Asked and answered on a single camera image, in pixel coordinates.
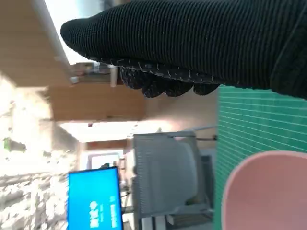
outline black knit glove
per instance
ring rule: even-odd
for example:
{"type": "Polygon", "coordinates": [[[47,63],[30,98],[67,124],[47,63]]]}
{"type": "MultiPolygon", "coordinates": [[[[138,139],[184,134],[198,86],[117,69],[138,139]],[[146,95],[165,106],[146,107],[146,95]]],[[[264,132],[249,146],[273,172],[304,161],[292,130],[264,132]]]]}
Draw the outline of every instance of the black knit glove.
{"type": "Polygon", "coordinates": [[[135,90],[142,89],[145,97],[157,97],[162,93],[169,97],[178,97],[188,92],[192,87],[194,87],[196,94],[207,95],[219,86],[165,79],[151,73],[128,68],[120,68],[120,76],[123,83],[128,87],[135,90]]]}
{"type": "Polygon", "coordinates": [[[159,76],[142,86],[144,93],[167,92],[163,78],[176,80],[168,81],[170,89],[177,89],[178,81],[189,83],[182,92],[191,84],[197,92],[226,84],[307,98],[306,5],[306,0],[135,0],[69,21],[61,35],[89,59],[159,76]]]}

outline pink cup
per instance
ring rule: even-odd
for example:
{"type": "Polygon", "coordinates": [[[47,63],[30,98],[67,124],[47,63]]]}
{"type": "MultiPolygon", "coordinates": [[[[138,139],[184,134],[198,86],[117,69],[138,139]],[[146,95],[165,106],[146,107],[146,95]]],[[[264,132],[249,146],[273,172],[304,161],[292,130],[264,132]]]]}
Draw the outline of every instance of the pink cup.
{"type": "Polygon", "coordinates": [[[223,230],[307,230],[307,154],[269,151],[242,161],[222,202],[223,230]]]}

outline green cutting mat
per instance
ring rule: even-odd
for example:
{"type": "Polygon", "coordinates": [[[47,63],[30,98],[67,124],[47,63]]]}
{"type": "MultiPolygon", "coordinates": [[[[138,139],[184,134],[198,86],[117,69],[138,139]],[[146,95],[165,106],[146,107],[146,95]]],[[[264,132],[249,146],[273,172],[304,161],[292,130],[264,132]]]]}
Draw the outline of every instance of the green cutting mat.
{"type": "Polygon", "coordinates": [[[307,101],[271,91],[219,88],[214,229],[230,172],[246,157],[268,150],[307,152],[307,101]]]}

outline blue screen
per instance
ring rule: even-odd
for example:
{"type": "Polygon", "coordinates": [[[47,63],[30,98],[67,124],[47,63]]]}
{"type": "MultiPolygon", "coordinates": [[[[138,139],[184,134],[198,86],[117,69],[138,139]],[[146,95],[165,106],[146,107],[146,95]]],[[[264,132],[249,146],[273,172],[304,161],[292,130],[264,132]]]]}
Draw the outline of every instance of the blue screen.
{"type": "Polygon", "coordinates": [[[69,174],[68,230],[122,230],[116,168],[69,174]]]}

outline gray mesh chair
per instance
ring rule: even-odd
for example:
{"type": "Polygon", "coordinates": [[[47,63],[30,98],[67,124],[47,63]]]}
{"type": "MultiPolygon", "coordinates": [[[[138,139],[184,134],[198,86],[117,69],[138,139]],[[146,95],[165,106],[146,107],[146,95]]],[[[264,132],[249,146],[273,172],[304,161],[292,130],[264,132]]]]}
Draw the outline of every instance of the gray mesh chair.
{"type": "Polygon", "coordinates": [[[137,134],[134,149],[140,218],[208,211],[194,132],[137,134]]]}

